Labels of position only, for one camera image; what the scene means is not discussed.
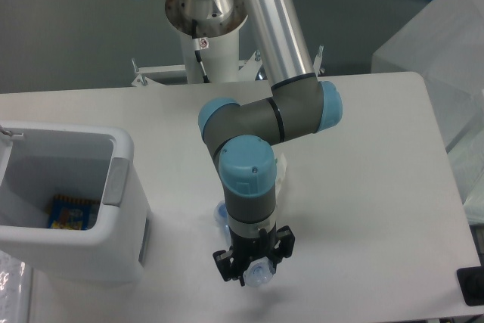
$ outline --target white plastic container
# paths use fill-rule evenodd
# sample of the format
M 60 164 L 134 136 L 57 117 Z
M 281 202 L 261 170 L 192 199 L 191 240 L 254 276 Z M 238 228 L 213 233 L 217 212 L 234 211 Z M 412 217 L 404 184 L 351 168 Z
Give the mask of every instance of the white plastic container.
M 121 129 L 0 122 L 0 250 L 64 278 L 134 281 L 150 207 Z M 48 228 L 53 196 L 100 200 L 94 227 Z

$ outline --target robotic arm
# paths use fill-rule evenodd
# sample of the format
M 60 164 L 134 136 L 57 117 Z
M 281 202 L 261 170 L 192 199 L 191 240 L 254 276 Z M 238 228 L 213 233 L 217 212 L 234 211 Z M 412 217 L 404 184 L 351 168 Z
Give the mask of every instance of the robotic arm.
M 222 181 L 231 234 L 229 251 L 217 251 L 213 258 L 224 280 L 243 286 L 247 275 L 258 273 L 255 262 L 264 259 L 275 273 L 293 252 L 290 228 L 276 227 L 271 145 L 334 126 L 343 113 L 334 85 L 315 75 L 292 0 L 244 0 L 244 5 L 273 96 L 245 105 L 217 98 L 203 107 L 198 120 Z M 193 37 L 199 24 L 209 23 L 205 18 L 192 19 Z

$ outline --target light blue joint cap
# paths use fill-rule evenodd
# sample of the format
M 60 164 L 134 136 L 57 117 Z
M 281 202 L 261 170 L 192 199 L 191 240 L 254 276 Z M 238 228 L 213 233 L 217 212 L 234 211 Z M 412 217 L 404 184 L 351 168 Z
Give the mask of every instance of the light blue joint cap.
M 318 132 L 338 124 L 343 116 L 343 103 L 336 86 L 329 81 L 320 81 L 323 88 L 323 114 Z
M 275 185 L 276 165 L 271 146 L 261 138 L 242 135 L 220 151 L 219 175 L 232 193 L 257 198 Z
M 224 107 L 225 105 L 236 104 L 238 103 L 233 98 L 214 98 L 213 100 L 207 102 L 203 107 L 202 110 L 198 113 L 198 128 L 202 133 L 203 139 L 203 130 L 205 129 L 205 125 L 208 123 L 210 117 L 220 108 Z

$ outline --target black object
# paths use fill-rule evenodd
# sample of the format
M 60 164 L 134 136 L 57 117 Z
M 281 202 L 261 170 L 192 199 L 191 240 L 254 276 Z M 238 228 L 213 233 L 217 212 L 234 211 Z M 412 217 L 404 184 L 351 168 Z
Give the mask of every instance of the black object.
M 277 265 L 285 257 L 293 254 L 296 238 L 289 226 L 277 230 L 274 227 L 270 232 L 264 228 L 259 230 L 259 238 L 242 238 L 230 230 L 232 246 L 228 251 L 220 250 L 213 253 L 213 259 L 225 281 L 238 280 L 241 286 L 245 285 L 242 274 L 252 261 L 267 257 L 271 260 L 274 272 Z
M 475 315 L 474 317 L 467 319 L 464 323 L 474 323 L 477 319 L 479 319 L 481 317 L 482 317 L 482 314 L 481 315 Z
M 484 267 L 457 270 L 462 295 L 468 306 L 484 306 Z

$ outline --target table surface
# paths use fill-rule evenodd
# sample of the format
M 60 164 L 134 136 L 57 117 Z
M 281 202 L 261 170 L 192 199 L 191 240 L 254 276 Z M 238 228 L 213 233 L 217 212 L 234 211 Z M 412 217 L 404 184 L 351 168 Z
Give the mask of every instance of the table surface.
M 225 283 L 212 252 L 223 198 L 197 115 L 216 96 L 270 95 L 264 82 L 0 95 L 0 118 L 118 126 L 154 212 L 136 284 L 35 272 L 30 321 L 376 322 L 474 315 L 456 270 L 479 264 L 423 80 L 414 73 L 330 78 L 341 123 L 275 147 L 287 158 L 278 224 L 294 254 L 260 289 Z

